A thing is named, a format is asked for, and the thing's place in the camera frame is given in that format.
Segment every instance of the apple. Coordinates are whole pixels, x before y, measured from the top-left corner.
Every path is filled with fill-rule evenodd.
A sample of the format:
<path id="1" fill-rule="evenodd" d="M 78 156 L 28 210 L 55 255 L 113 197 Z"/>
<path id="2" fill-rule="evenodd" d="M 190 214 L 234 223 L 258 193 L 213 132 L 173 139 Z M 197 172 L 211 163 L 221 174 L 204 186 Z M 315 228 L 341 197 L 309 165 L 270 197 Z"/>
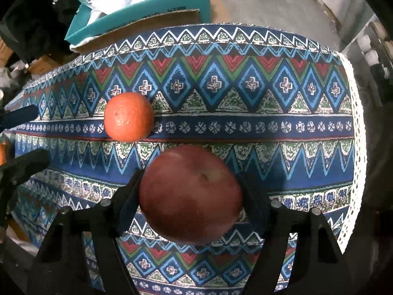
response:
<path id="1" fill-rule="evenodd" d="M 233 226 L 243 196 L 219 157 L 200 146 L 180 145 L 162 152 L 146 168 L 139 203 L 151 228 L 162 237 L 205 245 Z"/>

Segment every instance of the bolt head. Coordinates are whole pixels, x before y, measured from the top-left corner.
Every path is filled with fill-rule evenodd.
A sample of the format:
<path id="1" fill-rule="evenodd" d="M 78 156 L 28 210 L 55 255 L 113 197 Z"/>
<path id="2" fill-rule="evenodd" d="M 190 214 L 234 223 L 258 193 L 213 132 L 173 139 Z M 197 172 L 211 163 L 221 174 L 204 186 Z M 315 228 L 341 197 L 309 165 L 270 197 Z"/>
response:
<path id="1" fill-rule="evenodd" d="M 270 202 L 270 204 L 271 204 L 272 207 L 274 207 L 274 208 L 280 208 L 280 207 L 282 206 L 281 202 L 280 202 L 280 201 L 277 201 L 277 200 L 272 200 L 272 201 Z"/>
<path id="2" fill-rule="evenodd" d="M 318 207 L 313 207 L 311 209 L 311 213 L 313 213 L 314 215 L 321 215 L 321 210 Z"/>
<path id="3" fill-rule="evenodd" d="M 109 206 L 112 203 L 111 199 L 103 199 L 100 204 L 103 207 Z"/>
<path id="4" fill-rule="evenodd" d="M 63 206 L 60 209 L 60 213 L 64 215 L 64 214 L 67 214 L 70 210 L 72 210 L 72 208 L 70 206 Z"/>

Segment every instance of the patterned tablecloth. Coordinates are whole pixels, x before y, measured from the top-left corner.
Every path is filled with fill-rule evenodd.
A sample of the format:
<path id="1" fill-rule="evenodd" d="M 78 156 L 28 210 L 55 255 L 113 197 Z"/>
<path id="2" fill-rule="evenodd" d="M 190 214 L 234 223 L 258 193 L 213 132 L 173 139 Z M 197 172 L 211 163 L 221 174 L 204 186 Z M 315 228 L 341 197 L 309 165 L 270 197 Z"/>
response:
<path id="1" fill-rule="evenodd" d="M 122 92 L 155 110 L 154 131 L 137 143 L 108 138 L 103 114 Z M 11 132 L 18 155 L 49 150 L 50 168 L 18 190 L 13 212 L 36 246 L 63 205 L 92 207 L 162 150 L 210 147 L 233 172 L 252 172 L 288 208 L 323 210 L 344 251 L 365 180 L 365 131 L 351 65 L 305 37 L 243 25 L 193 25 L 148 32 L 80 56 L 27 86 L 10 109 L 40 117 Z M 242 213 L 220 240 L 179 245 L 158 236 L 138 211 L 119 239 L 141 294 L 237 295 L 263 240 Z M 92 284 L 102 287 L 91 236 Z M 291 273 L 296 234 L 277 289 Z"/>

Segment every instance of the orange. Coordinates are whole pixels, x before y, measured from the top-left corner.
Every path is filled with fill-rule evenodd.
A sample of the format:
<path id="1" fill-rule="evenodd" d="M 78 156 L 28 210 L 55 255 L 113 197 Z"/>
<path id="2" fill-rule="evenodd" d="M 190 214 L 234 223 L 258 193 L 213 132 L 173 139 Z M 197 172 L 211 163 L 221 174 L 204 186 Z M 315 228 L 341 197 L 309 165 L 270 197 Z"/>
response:
<path id="1" fill-rule="evenodd" d="M 115 141 L 142 140 L 151 132 L 153 123 L 153 107 L 140 93 L 127 92 L 116 95 L 105 108 L 105 130 Z"/>
<path id="2" fill-rule="evenodd" d="M 0 144 L 0 165 L 3 165 L 7 162 L 7 145 L 6 143 Z"/>

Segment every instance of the floor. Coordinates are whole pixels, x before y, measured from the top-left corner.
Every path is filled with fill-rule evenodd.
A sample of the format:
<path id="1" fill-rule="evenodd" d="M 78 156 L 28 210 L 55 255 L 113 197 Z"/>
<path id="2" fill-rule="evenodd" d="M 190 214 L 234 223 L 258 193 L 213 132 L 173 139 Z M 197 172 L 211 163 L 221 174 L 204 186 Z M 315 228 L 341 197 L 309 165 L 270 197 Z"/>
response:
<path id="1" fill-rule="evenodd" d="M 269 26 L 313 39 L 334 50 L 341 49 L 336 25 L 315 0 L 219 0 L 224 20 Z"/>

